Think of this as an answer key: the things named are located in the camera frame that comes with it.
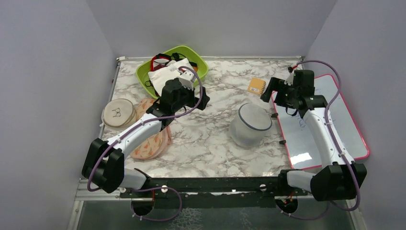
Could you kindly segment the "white mesh laundry bag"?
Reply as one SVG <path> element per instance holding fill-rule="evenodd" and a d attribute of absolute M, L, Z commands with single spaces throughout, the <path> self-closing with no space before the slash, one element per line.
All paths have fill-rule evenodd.
<path fill-rule="evenodd" d="M 231 121 L 229 131 L 233 141 L 243 148 L 252 148 L 260 143 L 272 127 L 270 115 L 260 106 L 245 103 Z"/>

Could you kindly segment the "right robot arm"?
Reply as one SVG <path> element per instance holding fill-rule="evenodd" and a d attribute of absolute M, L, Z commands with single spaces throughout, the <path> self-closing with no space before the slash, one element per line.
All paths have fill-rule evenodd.
<path fill-rule="evenodd" d="M 357 197 L 367 175 L 357 159 L 369 149 L 329 74 L 295 70 L 293 81 L 272 77 L 261 96 L 272 102 L 292 168 L 280 172 L 277 191 L 295 188 L 310 192 L 317 201 Z"/>

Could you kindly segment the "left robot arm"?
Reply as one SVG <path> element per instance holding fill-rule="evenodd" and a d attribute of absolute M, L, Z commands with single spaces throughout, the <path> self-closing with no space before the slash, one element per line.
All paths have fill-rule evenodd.
<path fill-rule="evenodd" d="M 162 95 L 146 110 L 133 125 L 113 138 L 104 141 L 95 139 L 89 147 L 81 171 L 89 184 L 112 193 L 117 188 L 132 188 L 143 197 L 150 192 L 148 175 L 140 170 L 125 168 L 124 161 L 138 146 L 151 136 L 164 130 L 175 118 L 187 115 L 195 109 L 204 110 L 210 98 L 205 88 L 199 86 L 199 97 L 175 78 L 166 82 Z"/>

